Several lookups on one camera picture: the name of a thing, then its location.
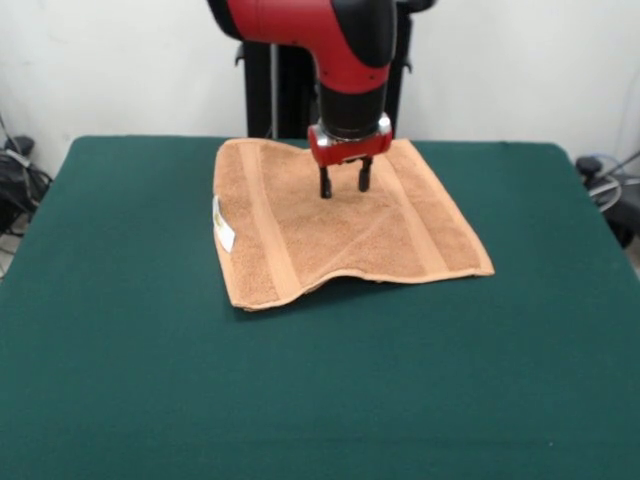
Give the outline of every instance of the green felt tablecloth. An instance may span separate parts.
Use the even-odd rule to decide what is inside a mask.
[[[74,143],[0,286],[1,480],[640,478],[640,289],[559,148],[417,143],[494,277],[249,314],[221,142]]]

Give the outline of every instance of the towel label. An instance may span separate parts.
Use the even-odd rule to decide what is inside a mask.
[[[224,248],[227,253],[231,253],[233,242],[236,239],[236,232],[233,231],[220,213],[220,199],[217,195],[213,197],[213,230],[218,240],[220,240],[222,248]]]

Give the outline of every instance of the black stand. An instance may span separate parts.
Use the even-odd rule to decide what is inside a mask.
[[[385,112],[395,135],[404,68],[411,71],[411,15],[432,7],[435,0],[398,1],[396,54],[389,71]],[[277,88],[272,99],[271,46],[243,43],[236,58],[245,62],[247,133],[253,138],[307,138],[307,127],[318,120],[313,58],[304,49],[278,46]]]

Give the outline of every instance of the red robot arm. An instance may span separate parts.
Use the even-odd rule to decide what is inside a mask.
[[[239,40],[309,50],[319,80],[320,121],[309,142],[331,197],[326,168],[363,159],[359,188],[369,188],[372,157],[391,143],[384,104],[396,38],[394,0],[208,0],[227,34]]]

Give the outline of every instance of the towel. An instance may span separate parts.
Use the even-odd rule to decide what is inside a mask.
[[[341,276],[427,283],[487,276],[487,252],[408,140],[374,158],[329,168],[333,197],[319,194],[310,150],[235,139],[217,154],[214,238],[231,304],[278,307]]]

